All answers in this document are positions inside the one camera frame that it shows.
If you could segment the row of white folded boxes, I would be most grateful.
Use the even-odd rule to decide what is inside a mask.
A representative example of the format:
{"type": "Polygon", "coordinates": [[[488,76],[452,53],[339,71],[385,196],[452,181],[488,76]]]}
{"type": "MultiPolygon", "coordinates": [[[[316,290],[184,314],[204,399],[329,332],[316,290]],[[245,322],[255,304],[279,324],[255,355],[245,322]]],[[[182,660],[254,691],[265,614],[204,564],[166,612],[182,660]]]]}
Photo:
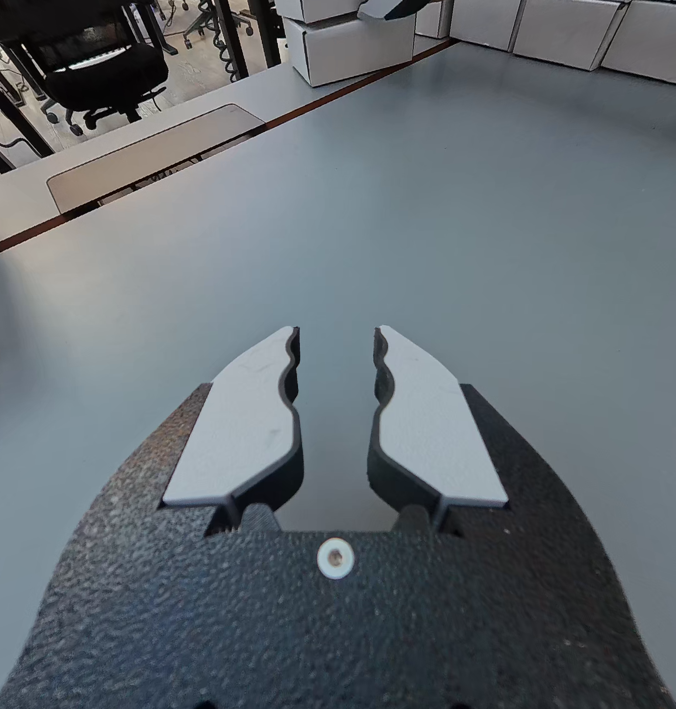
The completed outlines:
{"type": "Polygon", "coordinates": [[[430,1],[392,21],[361,20],[362,2],[276,2],[290,61],[307,84],[409,62],[419,35],[676,84],[676,1],[430,1]]]}

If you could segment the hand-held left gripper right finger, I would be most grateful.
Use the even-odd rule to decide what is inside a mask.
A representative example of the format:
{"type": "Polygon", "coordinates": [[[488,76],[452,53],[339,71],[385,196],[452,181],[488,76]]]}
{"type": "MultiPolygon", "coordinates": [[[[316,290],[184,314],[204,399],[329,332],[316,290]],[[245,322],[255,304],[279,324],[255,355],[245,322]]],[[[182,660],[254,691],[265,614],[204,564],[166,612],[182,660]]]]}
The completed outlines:
{"type": "Polygon", "coordinates": [[[508,494],[457,377],[388,325],[375,329],[367,476],[402,513],[420,507],[440,530],[453,507],[506,509],[508,494]]]}

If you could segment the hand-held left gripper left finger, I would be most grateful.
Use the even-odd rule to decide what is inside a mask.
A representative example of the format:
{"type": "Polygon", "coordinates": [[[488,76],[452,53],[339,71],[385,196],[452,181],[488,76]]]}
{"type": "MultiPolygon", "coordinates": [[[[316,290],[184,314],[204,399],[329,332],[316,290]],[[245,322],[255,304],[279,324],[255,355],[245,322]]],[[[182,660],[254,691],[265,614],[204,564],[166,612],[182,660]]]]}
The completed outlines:
{"type": "Polygon", "coordinates": [[[251,505],[274,513],[294,497],[304,479],[299,363],[300,329],[284,326],[214,377],[164,507],[214,507],[211,532],[239,527],[251,505]]]}

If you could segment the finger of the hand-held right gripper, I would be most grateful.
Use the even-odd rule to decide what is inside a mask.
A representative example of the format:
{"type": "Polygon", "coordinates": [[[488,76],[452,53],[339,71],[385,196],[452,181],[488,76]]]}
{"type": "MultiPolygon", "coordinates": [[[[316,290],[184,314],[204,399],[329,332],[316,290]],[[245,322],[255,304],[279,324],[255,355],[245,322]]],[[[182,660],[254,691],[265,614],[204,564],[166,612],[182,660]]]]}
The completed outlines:
{"type": "Polygon", "coordinates": [[[415,16],[430,1],[364,1],[357,17],[366,21],[392,21],[415,16]]]}

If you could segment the grey swivel chair base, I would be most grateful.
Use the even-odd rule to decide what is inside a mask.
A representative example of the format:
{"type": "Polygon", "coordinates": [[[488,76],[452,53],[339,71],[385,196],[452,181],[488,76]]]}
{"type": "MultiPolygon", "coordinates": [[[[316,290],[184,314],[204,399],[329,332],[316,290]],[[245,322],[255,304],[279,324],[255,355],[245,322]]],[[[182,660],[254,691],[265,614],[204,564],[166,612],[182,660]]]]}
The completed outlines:
{"type": "MultiPolygon", "coordinates": [[[[216,19],[215,14],[218,11],[215,9],[215,5],[212,1],[198,1],[198,14],[193,20],[193,22],[182,32],[183,43],[186,49],[192,49],[192,42],[190,35],[192,33],[197,33],[199,37],[204,37],[207,32],[211,32],[213,35],[221,35],[221,31],[218,25],[219,20],[216,19]]],[[[235,23],[236,28],[240,29],[242,26],[245,27],[245,33],[247,36],[251,37],[254,35],[254,28],[252,27],[251,21],[248,16],[243,13],[231,12],[231,17],[235,23]]]]}

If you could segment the black office chair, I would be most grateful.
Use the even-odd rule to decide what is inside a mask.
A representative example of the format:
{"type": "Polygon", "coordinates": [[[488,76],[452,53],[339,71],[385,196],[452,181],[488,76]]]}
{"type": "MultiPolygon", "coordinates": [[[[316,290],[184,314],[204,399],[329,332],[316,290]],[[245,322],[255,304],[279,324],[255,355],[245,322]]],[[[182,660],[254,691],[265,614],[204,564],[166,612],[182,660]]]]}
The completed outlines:
{"type": "Polygon", "coordinates": [[[138,107],[165,89],[168,66],[155,28],[142,19],[151,42],[137,27],[129,1],[53,1],[50,15],[29,10],[18,43],[36,67],[41,87],[66,111],[77,137],[113,114],[129,123],[138,107]]]}

